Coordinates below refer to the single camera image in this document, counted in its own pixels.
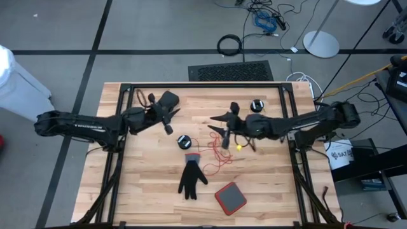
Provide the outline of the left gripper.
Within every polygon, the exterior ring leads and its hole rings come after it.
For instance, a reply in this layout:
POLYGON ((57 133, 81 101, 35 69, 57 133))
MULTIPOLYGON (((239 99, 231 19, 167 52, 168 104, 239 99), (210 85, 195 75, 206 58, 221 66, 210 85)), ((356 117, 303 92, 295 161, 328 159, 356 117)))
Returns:
POLYGON ((152 93, 148 95, 150 105, 147 105, 143 93, 136 93, 136 96, 142 107, 132 107, 125 111, 125 124, 128 126, 130 133, 137 135, 139 132, 161 122, 166 134, 172 134, 173 130, 170 121, 181 109, 163 110, 152 93))

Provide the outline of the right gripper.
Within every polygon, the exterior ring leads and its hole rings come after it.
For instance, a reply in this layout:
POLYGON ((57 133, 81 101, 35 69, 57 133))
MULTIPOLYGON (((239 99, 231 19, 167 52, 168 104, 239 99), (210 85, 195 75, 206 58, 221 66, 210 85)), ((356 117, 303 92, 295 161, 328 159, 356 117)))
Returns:
POLYGON ((272 119, 260 114, 250 114, 245 120, 239 118, 240 107, 236 102, 230 104, 230 112, 220 116, 212 116, 211 120, 226 122, 226 130, 209 125, 209 128, 223 137, 222 148, 228 149, 230 145, 230 134, 244 135, 253 139, 277 140, 280 134, 272 128, 272 119))

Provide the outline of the black plastic cord spool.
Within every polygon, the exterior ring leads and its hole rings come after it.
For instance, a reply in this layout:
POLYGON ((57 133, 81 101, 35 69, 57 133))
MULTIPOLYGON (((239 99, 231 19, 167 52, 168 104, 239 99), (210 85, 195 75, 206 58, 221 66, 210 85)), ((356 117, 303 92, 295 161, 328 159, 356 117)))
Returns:
POLYGON ((254 99, 254 100, 251 102, 250 109, 251 109, 251 111, 254 112, 254 113, 260 113, 260 112, 262 112, 264 106, 265 106, 265 105, 264 105, 264 103, 263 103, 262 100, 260 100, 260 99, 254 99))
POLYGON ((182 135, 178 138, 177 143, 181 149, 189 149, 191 147, 191 138, 188 135, 182 135))

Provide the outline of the black rounded plastic piece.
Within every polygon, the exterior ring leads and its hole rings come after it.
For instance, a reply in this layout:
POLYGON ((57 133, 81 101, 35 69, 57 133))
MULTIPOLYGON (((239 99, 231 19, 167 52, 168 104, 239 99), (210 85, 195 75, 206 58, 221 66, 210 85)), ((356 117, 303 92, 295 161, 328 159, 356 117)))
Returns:
POLYGON ((179 103, 179 97, 170 91, 165 91, 158 101, 163 110, 171 112, 179 103))

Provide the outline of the black floor mat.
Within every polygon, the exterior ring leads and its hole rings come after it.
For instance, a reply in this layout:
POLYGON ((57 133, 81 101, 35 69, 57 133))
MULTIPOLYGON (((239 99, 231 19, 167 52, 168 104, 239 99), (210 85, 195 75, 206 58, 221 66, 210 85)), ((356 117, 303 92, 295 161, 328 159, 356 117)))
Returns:
POLYGON ((188 67, 189 81, 273 81, 267 60, 188 67))

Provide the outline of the black glove grey red cuff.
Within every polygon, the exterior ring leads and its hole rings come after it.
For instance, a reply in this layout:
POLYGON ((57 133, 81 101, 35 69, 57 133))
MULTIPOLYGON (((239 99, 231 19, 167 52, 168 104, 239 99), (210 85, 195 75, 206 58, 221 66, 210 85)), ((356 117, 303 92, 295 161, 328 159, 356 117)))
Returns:
POLYGON ((208 180, 201 168, 199 167, 200 154, 199 153, 187 153, 185 154, 186 165, 183 170, 181 180, 179 182, 178 193, 184 192, 184 198, 186 200, 197 199, 197 181, 201 180, 204 185, 208 185, 208 180))

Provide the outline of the red grey square box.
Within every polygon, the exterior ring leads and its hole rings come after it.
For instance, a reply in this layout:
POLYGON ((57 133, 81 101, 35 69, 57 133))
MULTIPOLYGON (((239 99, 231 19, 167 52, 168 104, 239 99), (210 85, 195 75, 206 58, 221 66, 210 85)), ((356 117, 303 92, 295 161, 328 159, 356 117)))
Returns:
POLYGON ((234 182, 221 188, 214 196, 227 216, 231 216, 247 203, 247 199, 234 182))

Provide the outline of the black power strip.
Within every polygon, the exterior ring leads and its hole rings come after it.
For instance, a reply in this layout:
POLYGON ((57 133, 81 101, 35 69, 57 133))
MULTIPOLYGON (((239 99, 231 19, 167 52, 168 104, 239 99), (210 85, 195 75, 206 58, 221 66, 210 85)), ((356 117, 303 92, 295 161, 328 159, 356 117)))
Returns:
POLYGON ((273 17, 276 19, 276 22, 277 22, 278 26, 283 31, 285 31, 287 29, 287 24, 286 24, 286 21, 284 20, 284 17, 279 13, 274 13, 273 17))

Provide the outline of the grey round-base floor stand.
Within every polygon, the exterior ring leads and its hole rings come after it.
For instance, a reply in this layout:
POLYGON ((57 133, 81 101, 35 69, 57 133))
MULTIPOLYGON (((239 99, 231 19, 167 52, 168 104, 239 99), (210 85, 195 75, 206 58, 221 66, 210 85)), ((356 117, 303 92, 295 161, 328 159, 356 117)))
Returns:
POLYGON ((379 3, 381 0, 335 0, 318 29, 316 31, 308 32, 303 38, 303 46, 305 50, 315 57, 329 59, 338 55, 340 51, 338 40, 330 33, 322 30, 340 1, 359 6, 372 6, 379 3))

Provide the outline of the white plastic bin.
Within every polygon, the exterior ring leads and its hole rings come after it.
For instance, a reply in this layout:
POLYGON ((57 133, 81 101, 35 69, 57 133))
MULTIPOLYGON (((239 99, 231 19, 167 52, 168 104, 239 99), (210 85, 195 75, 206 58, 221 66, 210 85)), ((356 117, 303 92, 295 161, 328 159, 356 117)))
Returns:
POLYGON ((55 108, 52 93, 24 69, 11 50, 0 45, 0 108, 30 121, 55 108))

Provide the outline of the thin black slanted rod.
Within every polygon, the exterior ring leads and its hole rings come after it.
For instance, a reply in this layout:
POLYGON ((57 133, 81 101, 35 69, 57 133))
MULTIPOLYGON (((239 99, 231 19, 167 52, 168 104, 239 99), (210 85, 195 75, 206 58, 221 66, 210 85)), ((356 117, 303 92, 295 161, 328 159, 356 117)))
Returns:
POLYGON ((377 16, 373 19, 372 23, 370 23, 369 27, 364 31, 364 33, 362 34, 362 36, 359 38, 359 40, 357 41, 357 43, 354 45, 353 49, 351 49, 351 51, 349 51, 347 54, 347 58, 345 59, 345 61, 343 62, 343 64, 339 67, 339 69, 337 70, 337 72, 335 73, 335 75, 331 78, 331 80, 329 81, 329 83, 326 85, 325 89, 322 91, 321 95, 315 99, 315 101, 318 101, 320 99, 322 99, 326 92, 326 90, 330 87, 330 85, 332 84, 332 82, 335 80, 335 78, 338 76, 339 72, 341 71, 341 69, 345 66, 345 64, 347 63, 347 61, 349 60, 349 58, 351 57, 352 54, 354 54, 354 50, 356 50, 356 48, 358 47, 358 45, 360 44, 360 42, 364 39, 364 37, 367 35, 367 33, 369 32, 369 30, 372 28, 372 26, 375 24, 375 22, 378 20, 378 18, 380 17, 380 15, 383 13, 384 9, 386 9, 386 7, 388 6, 388 4, 390 3, 391 0, 386 0, 384 6, 382 7, 382 9, 378 12, 377 16))

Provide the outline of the black side desk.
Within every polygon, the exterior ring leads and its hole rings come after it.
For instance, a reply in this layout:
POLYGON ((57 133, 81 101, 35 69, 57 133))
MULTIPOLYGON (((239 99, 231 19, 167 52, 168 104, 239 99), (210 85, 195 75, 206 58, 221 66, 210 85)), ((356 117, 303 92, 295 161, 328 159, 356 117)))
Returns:
MULTIPOLYGON (((386 74, 388 81, 390 78, 389 69, 391 67, 392 65, 381 71, 386 74)), ((389 102, 396 100, 407 106, 407 103, 387 94, 387 85, 388 82, 385 86, 379 86, 383 90, 386 99, 389 102)), ((396 207, 397 213, 401 219, 407 219, 407 208, 404 207, 393 182, 390 180, 394 176, 407 175, 407 143, 384 153, 377 153, 375 147, 370 149, 366 146, 358 146, 355 149, 362 154, 357 155, 355 161, 349 165, 333 170, 333 180, 338 182, 357 177, 362 180, 382 179, 396 207)))

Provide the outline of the black desktop device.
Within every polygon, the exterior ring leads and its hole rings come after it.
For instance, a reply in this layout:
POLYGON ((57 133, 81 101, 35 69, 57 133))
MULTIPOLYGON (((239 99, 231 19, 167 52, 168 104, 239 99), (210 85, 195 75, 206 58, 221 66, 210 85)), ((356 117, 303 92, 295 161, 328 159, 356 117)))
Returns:
POLYGON ((390 58, 392 67, 389 69, 390 78, 387 85, 387 94, 407 103, 407 59, 400 55, 390 58))

